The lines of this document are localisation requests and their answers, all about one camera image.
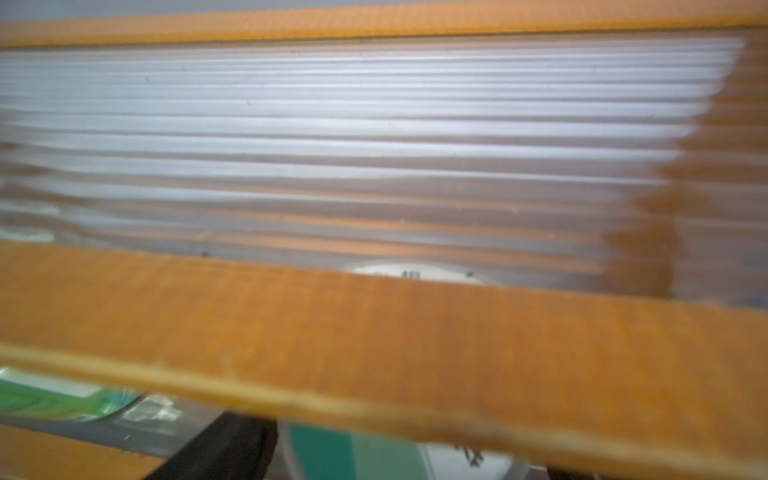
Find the green seed can bottom left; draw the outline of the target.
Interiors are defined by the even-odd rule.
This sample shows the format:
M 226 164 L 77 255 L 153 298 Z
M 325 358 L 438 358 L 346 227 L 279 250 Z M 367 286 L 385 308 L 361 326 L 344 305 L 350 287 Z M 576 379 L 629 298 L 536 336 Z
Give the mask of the green seed can bottom left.
M 142 394 L 1 367 L 1 414 L 48 421 L 91 421 L 115 414 Z

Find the wooden three-tier shelf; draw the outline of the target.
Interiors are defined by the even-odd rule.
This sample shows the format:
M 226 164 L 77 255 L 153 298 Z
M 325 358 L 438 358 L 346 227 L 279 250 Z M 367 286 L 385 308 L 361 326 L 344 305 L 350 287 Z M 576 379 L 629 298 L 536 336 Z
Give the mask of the wooden three-tier shelf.
M 767 475 L 767 5 L 5 21 L 1 360 Z

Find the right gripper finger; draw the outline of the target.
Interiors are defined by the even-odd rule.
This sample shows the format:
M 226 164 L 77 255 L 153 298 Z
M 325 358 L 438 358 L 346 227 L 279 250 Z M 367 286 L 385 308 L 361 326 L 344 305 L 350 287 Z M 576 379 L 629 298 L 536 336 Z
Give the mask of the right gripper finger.
M 146 480 L 261 480 L 278 441 L 278 425 L 226 411 Z

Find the strawberry seed can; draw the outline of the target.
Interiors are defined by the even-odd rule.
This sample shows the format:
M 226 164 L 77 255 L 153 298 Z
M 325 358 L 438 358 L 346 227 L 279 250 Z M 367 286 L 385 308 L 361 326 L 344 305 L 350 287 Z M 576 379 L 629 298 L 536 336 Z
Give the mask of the strawberry seed can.
M 524 479 L 530 471 L 505 454 L 440 443 L 289 422 L 279 433 L 292 479 Z

